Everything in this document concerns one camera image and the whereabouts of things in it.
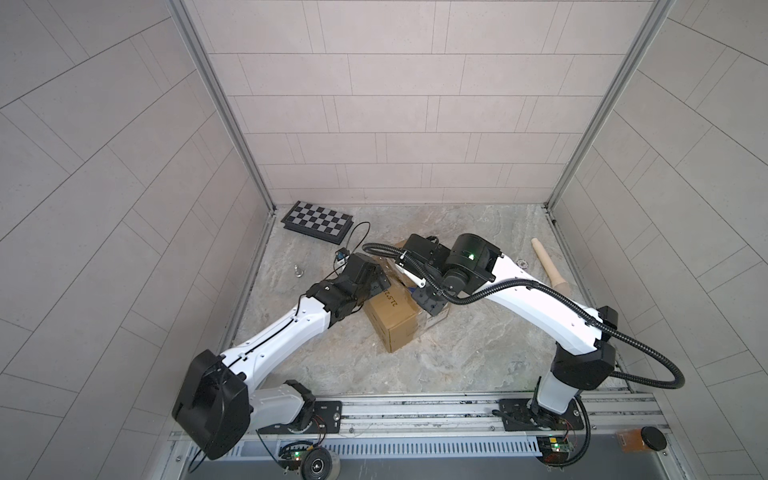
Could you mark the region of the brown cardboard express box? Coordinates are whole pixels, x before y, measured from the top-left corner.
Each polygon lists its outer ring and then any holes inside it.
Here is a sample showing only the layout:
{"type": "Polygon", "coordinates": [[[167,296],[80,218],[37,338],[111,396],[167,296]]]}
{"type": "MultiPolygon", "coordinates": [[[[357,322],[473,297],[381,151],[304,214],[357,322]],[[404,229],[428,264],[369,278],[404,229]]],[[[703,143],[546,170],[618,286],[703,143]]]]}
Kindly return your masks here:
{"type": "Polygon", "coordinates": [[[450,305],[446,304],[436,315],[431,315],[413,298],[417,285],[401,273],[392,259],[376,257],[390,287],[363,305],[363,311],[382,340],[385,349],[392,353],[446,319],[450,305]]]}

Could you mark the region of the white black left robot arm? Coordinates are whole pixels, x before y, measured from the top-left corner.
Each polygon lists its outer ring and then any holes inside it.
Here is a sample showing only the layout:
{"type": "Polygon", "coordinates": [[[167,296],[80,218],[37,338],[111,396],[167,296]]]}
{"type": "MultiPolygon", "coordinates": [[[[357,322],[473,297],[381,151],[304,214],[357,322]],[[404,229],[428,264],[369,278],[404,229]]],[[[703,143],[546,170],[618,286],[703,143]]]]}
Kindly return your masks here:
{"type": "Polygon", "coordinates": [[[172,417],[210,460],[228,453],[250,430],[285,425],[302,432],[313,423],[316,397],[296,380],[259,386],[304,343],[351,315],[390,287],[372,271],[318,282],[297,305],[265,330],[223,353],[206,349],[191,361],[172,408],[172,417]]]}

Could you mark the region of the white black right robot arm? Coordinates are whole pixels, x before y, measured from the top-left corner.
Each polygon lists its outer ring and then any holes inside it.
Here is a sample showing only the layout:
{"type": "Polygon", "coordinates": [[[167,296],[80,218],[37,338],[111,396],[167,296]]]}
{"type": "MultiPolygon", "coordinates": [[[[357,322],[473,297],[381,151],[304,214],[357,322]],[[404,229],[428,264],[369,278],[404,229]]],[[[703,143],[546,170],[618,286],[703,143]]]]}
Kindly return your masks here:
{"type": "Polygon", "coordinates": [[[615,368],[616,351],[602,326],[615,325],[610,308],[584,307],[526,273],[499,247],[475,234],[448,248],[413,234],[395,255],[397,268],[438,307],[490,300],[511,310],[556,341],[550,371],[540,378],[527,406],[529,422],[560,429],[571,401],[594,390],[615,368]]]}

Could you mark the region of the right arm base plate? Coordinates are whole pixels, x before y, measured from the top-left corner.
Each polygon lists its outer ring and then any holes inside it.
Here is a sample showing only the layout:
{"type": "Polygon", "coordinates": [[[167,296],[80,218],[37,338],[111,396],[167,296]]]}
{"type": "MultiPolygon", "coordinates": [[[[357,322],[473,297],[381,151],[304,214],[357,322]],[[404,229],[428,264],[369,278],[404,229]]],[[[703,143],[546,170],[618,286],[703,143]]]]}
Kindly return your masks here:
{"type": "Polygon", "coordinates": [[[584,430],[584,414],[576,399],[569,402],[563,414],[540,408],[535,413],[529,407],[530,399],[502,399],[492,414],[499,418],[507,432],[584,430]]]}

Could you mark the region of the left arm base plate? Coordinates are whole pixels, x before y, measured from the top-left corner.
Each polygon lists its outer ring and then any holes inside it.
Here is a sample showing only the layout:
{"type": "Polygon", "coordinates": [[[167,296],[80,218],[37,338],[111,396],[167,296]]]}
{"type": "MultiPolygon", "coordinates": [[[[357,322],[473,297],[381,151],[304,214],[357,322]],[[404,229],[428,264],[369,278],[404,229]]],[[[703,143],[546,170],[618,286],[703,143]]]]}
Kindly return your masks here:
{"type": "Polygon", "coordinates": [[[273,424],[258,430],[262,435],[336,434],[340,431],[343,403],[316,400],[312,408],[303,407],[298,417],[288,424],[273,424]]]}

